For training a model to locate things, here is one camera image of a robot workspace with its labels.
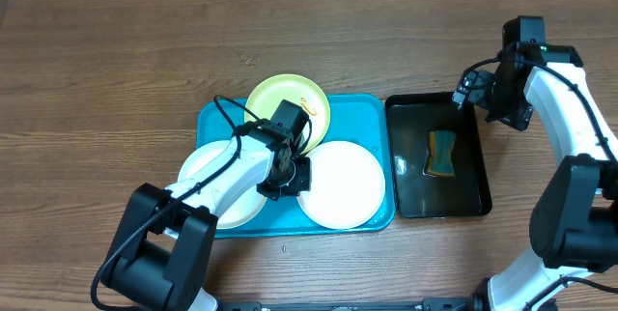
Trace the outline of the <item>yellow plate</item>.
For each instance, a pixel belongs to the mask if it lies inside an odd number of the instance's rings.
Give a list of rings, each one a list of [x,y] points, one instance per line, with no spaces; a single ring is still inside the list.
[[[311,133],[304,149],[307,153],[325,137],[330,124],[330,105],[324,91],[312,80],[298,74],[277,74],[261,82],[249,95],[245,107],[259,118],[270,119],[282,100],[300,106],[309,115],[312,131],[306,126],[303,137]]]

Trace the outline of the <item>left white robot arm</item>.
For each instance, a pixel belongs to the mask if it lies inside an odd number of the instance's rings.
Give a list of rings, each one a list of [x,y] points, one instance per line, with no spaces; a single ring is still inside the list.
[[[302,127],[267,120],[236,127],[227,147],[193,175],[131,194],[105,261],[91,285],[131,300],[133,310],[214,310],[203,284],[218,219],[249,189],[264,197],[297,195],[310,185],[299,156]]]

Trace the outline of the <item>green yellow sponge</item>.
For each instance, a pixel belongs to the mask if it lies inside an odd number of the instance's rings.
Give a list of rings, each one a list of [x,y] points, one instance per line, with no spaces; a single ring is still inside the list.
[[[433,177],[455,176],[452,153],[456,134],[450,130],[433,130],[428,137],[428,159],[425,173]]]

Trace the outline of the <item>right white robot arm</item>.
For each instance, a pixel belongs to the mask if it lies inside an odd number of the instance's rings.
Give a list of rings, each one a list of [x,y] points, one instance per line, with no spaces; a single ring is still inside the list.
[[[514,42],[492,63],[463,71],[453,101],[487,110],[517,130],[538,114],[557,168],[535,205],[529,246],[471,295],[471,310],[553,310],[553,296],[617,264],[617,138],[587,87],[583,62],[566,45]]]

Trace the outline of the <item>pale pink plate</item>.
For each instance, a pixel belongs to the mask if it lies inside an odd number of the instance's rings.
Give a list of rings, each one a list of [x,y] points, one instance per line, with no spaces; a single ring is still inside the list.
[[[303,212],[317,224],[348,230],[370,220],[385,196],[381,165],[365,148],[348,141],[331,141],[311,150],[308,190],[297,197]]]

